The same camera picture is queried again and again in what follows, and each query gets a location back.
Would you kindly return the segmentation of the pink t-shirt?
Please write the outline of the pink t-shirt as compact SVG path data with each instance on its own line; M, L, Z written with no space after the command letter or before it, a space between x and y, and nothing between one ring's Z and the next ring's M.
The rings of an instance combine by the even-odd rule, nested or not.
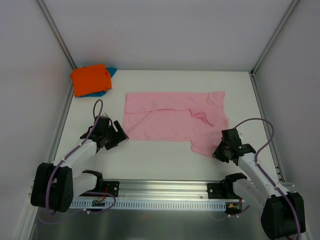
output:
M123 129L134 141L190 142L211 158L229 128L225 92L136 92L125 97Z

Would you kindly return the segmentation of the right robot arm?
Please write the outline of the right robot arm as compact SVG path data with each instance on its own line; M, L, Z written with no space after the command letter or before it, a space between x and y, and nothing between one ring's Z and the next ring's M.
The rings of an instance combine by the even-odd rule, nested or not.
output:
M291 192L272 177L258 160L258 152L243 144L235 128L222 130L222 138L213 157L233 162L242 171L227 175L221 190L228 198L244 199L260 214L264 233L271 240L295 235L301 238L306 231L305 206L298 192Z

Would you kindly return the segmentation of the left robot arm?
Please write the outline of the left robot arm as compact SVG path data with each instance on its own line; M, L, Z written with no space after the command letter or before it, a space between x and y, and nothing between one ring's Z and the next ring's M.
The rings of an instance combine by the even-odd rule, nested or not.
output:
M120 123L108 116L95 117L75 147L52 163L41 163L36 170L30 203L50 213L66 212L81 195L98 196L105 192L103 174L83 170L84 163L100 150L110 150L129 137Z

